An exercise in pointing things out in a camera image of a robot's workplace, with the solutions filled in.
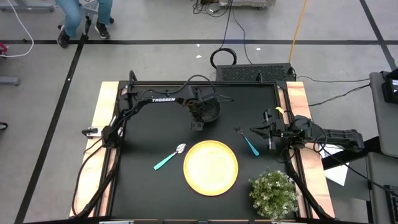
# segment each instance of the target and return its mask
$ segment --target wooden frame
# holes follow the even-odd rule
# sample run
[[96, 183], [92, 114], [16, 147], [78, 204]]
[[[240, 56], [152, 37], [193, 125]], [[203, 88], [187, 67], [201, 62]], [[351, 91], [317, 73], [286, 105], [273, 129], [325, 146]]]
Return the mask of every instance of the wooden frame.
[[[110, 123], [113, 112], [116, 94], [118, 92], [119, 82], [103, 82], [99, 97], [94, 113], [92, 126], [103, 127]], [[302, 82], [287, 82], [287, 91], [289, 94], [290, 106], [294, 115], [303, 115], [311, 118], [310, 108], [308, 107], [307, 96], [305, 94], [304, 85]], [[283, 109], [286, 108], [284, 101], [284, 92], [279, 89], [280, 103]], [[285, 122], [289, 122], [287, 114], [284, 114]], [[90, 147], [98, 138], [89, 139], [87, 141], [87, 147]], [[97, 146], [93, 147], [89, 151], [85, 152], [83, 160], [85, 160], [93, 151], [100, 147], [102, 142], [99, 142]], [[98, 153], [93, 156], [87, 163], [80, 176], [80, 184], [76, 193], [76, 199], [74, 201], [76, 212], [81, 211], [87, 202], [91, 199], [93, 194], [98, 188], [101, 172], [103, 168], [103, 162], [105, 157], [106, 149], [102, 148]], [[322, 206], [327, 214], [334, 217], [333, 206], [331, 204], [328, 185], [326, 182], [325, 173], [323, 171], [322, 159], [320, 155], [309, 149], [301, 149], [301, 160], [304, 169], [305, 181], [307, 188], [312, 193], [317, 202]], [[111, 152], [110, 162], [108, 171], [113, 164], [115, 150]], [[295, 169], [297, 165], [295, 159], [292, 160]], [[103, 194], [99, 215], [106, 215], [109, 198], [109, 186]], [[303, 197], [298, 198], [298, 206], [300, 209], [300, 216], [306, 217]], [[313, 217], [317, 218], [315, 212], [312, 211]]]

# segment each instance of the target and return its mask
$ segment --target yellow plate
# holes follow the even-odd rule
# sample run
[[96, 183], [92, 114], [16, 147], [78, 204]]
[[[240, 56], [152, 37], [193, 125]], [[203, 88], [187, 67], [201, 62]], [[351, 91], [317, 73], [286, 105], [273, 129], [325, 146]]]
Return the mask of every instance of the yellow plate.
[[218, 141], [194, 145], [185, 156], [184, 176], [189, 186], [206, 196], [220, 195], [235, 183], [238, 161], [234, 152]]

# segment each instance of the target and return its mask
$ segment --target person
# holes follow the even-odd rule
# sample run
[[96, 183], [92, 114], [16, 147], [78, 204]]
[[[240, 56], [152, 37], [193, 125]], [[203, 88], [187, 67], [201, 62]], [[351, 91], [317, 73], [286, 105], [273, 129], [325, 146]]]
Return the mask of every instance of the person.
[[[111, 36], [106, 29], [106, 26], [111, 21], [111, 9], [113, 0], [97, 0], [98, 20], [94, 29], [99, 33], [102, 39], [109, 39]], [[76, 37], [76, 30], [81, 22], [81, 14], [79, 9], [79, 0], [55, 0], [55, 2], [62, 8], [65, 13], [65, 25], [60, 29], [57, 42], [63, 47], [69, 46], [69, 38]]]

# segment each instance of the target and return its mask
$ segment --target green plant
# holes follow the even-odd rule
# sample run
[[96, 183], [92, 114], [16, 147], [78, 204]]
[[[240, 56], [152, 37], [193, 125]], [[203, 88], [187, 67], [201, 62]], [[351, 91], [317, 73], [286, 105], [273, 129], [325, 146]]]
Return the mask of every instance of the green plant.
[[253, 207], [260, 216], [281, 220], [298, 210], [293, 180], [284, 172], [265, 171], [257, 180], [249, 181], [253, 186], [249, 196], [254, 199]]

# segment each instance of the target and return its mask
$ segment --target gray floor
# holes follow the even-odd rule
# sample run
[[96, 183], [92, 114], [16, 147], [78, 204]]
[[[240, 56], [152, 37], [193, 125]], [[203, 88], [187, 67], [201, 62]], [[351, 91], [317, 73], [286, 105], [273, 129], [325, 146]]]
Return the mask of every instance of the gray floor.
[[[226, 16], [211, 18], [192, 14], [189, 0], [114, 0], [115, 25], [109, 28], [116, 40], [222, 39]], [[303, 0], [278, 0], [275, 7], [259, 11], [236, 8], [236, 18], [245, 28], [247, 39], [291, 40]], [[398, 40], [395, 0], [367, 0], [385, 40]], [[63, 12], [22, 12], [21, 20], [35, 40], [53, 40]], [[99, 39], [90, 30], [90, 39]], [[0, 12], [0, 41], [27, 39], [15, 15]], [[228, 39], [242, 39], [243, 33], [231, 19]], [[377, 40], [359, 0], [309, 1], [298, 35], [300, 40]], [[9, 45], [9, 54], [23, 53], [28, 45]], [[209, 63], [220, 45], [84, 45], [67, 99], [54, 132], [43, 171], [27, 212], [26, 222], [67, 218], [76, 174], [86, 139], [80, 131], [91, 124], [96, 99], [103, 81], [125, 80], [134, 70], [139, 80], [186, 80], [194, 74], [215, 79]], [[246, 64], [243, 45], [226, 45]], [[253, 63], [287, 62], [290, 45], [247, 45]], [[398, 58], [398, 46], [389, 45]], [[16, 75], [22, 85], [0, 86], [0, 120], [9, 123], [0, 133], [0, 223], [13, 223], [21, 205], [37, 156], [43, 145], [76, 45], [37, 44], [21, 58], [0, 58], [0, 75]], [[229, 64], [231, 56], [220, 53], [216, 64]], [[296, 45], [292, 65], [298, 76], [321, 80], [367, 78], [370, 72], [390, 70], [379, 45]], [[363, 83], [322, 84], [307, 79], [308, 102], [318, 103]], [[325, 128], [357, 129], [365, 139], [377, 135], [369, 88], [344, 98], [311, 108], [314, 120]], [[358, 162], [359, 169], [364, 167]], [[359, 184], [348, 182], [348, 186]], [[364, 194], [352, 194], [346, 187], [329, 183], [337, 217], [360, 221], [366, 214]], [[348, 208], [358, 205], [349, 212]]]

